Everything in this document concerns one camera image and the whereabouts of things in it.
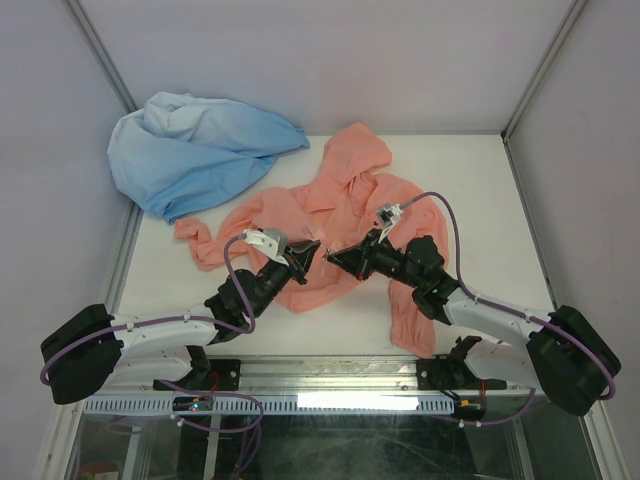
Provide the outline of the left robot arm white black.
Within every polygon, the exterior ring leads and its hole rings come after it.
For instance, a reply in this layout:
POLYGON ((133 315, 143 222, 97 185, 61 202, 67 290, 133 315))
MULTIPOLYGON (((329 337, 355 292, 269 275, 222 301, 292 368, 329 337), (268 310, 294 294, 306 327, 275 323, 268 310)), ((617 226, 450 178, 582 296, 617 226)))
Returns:
POLYGON ((317 240, 290 242, 275 233, 249 230, 223 248, 244 242, 267 261, 258 272, 229 268, 207 300, 163 316, 116 315, 103 304, 83 308, 40 346, 40 381, 55 404, 67 405, 104 389, 202 387, 212 367, 205 347, 253 333, 258 318, 290 283, 305 285, 320 247, 317 240))

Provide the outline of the light blue cloth garment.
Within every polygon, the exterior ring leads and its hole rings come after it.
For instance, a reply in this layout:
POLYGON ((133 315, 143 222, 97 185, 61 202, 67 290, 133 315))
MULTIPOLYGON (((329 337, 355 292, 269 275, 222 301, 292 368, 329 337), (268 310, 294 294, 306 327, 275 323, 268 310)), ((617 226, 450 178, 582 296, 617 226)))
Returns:
POLYGON ((262 179, 282 154, 307 149, 303 129, 230 99, 159 92, 114 127, 116 188, 172 224, 217 207, 262 179))

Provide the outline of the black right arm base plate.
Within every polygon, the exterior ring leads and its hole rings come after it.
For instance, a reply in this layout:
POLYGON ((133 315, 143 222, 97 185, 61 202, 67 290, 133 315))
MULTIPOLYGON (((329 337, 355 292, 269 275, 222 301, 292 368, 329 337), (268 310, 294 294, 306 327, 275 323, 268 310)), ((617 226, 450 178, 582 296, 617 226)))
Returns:
POLYGON ((487 391, 498 391, 507 388, 504 380, 483 380, 472 373, 462 360, 452 360, 446 356, 417 359, 415 367, 417 386, 421 391, 480 391, 482 387, 487 391))

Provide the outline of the salmon pink hooded jacket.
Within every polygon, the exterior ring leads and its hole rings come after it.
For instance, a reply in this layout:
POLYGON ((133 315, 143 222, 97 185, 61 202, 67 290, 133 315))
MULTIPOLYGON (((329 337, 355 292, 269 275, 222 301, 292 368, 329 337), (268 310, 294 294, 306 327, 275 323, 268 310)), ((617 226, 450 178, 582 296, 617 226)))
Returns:
MULTIPOLYGON (((387 145, 365 125, 353 124, 331 137, 316 177, 306 185, 286 189, 270 187, 236 207, 221 223, 215 239, 195 217, 175 222, 174 238, 186 240, 191 256, 204 271, 224 264, 223 248, 244 230, 276 228, 290 240, 321 240, 304 286, 288 283, 276 297, 287 310, 306 313, 323 307, 363 285, 322 258, 330 252, 359 243, 377 221, 376 210, 384 204, 404 204, 422 190, 408 180, 376 169, 392 162, 387 145)), ((433 237, 440 255, 449 260, 448 228, 440 208, 429 198, 411 207, 391 231, 394 248, 404 248, 416 237, 433 237)), ((391 280, 391 343, 418 357, 435 351, 433 321, 419 312, 412 289, 391 280)))

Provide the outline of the left aluminium corner post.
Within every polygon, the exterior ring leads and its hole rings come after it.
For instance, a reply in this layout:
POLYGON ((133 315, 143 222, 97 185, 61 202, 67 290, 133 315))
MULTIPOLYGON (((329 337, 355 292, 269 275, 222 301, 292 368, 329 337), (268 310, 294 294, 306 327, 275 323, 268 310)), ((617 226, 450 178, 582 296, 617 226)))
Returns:
POLYGON ((62 4, 125 112, 132 113, 136 111, 138 105, 82 2, 79 0, 63 0, 62 4))

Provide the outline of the aluminium front rail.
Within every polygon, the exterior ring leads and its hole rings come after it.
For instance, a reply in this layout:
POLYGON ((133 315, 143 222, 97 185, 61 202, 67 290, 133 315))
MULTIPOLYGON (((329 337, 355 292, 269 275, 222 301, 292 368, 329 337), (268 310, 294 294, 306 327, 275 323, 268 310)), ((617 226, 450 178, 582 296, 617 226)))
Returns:
POLYGON ((299 392, 432 392, 417 386, 415 361, 409 356, 275 356, 208 357, 242 362, 239 389, 247 395, 285 395, 299 392))

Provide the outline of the aluminium corner post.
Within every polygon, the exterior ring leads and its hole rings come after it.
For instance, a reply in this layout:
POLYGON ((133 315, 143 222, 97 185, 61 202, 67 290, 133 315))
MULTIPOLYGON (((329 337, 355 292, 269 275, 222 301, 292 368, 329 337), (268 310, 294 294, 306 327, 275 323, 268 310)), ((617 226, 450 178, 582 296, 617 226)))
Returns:
POLYGON ((62 4, 125 112, 132 113, 136 111, 138 105, 82 2, 79 0, 63 0, 62 4))
POLYGON ((504 144, 508 144, 510 142, 510 139, 532 105, 538 91, 543 86, 546 78, 552 72, 565 44, 575 30, 582 14, 589 4, 590 1, 588 0, 573 0, 570 3, 568 10, 564 14, 541 59, 536 65, 524 91, 519 97, 512 114, 501 131, 501 138, 504 144))

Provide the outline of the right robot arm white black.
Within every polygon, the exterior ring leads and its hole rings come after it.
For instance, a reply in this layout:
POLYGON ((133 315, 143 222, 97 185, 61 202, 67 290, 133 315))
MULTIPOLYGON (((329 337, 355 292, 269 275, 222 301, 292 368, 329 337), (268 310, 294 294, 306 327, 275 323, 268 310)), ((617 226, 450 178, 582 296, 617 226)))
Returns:
POLYGON ((499 379, 539 390, 557 407, 585 415, 616 393, 621 363, 586 317, 563 305, 526 309, 483 296, 445 269, 434 239, 423 236, 397 249, 379 229, 328 261, 359 281, 381 274, 411 290, 426 317, 477 331, 450 352, 448 378, 459 387, 499 379))

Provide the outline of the right aluminium corner post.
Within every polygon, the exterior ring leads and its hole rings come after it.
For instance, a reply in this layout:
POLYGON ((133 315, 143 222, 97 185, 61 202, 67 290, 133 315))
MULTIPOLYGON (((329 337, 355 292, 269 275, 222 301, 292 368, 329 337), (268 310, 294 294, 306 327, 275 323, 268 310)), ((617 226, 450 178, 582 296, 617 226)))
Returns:
POLYGON ((582 14, 589 4, 590 1, 588 0, 573 0, 570 3, 568 10, 564 14, 541 59, 536 65, 524 91, 519 97, 512 114, 501 131, 501 138, 504 144, 508 144, 510 142, 510 139, 532 105, 538 91, 543 86, 546 78, 552 72, 565 44, 575 30, 582 14))

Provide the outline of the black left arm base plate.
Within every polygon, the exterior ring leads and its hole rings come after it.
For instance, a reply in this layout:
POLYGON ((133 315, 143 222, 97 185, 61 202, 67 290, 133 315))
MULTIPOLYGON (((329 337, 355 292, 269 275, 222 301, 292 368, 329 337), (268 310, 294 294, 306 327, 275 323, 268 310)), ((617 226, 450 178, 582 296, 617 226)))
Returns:
POLYGON ((234 392, 239 389, 242 362, 239 359, 208 357, 191 359, 177 367, 163 367, 153 374, 154 390, 169 390, 162 380, 194 391, 234 392))

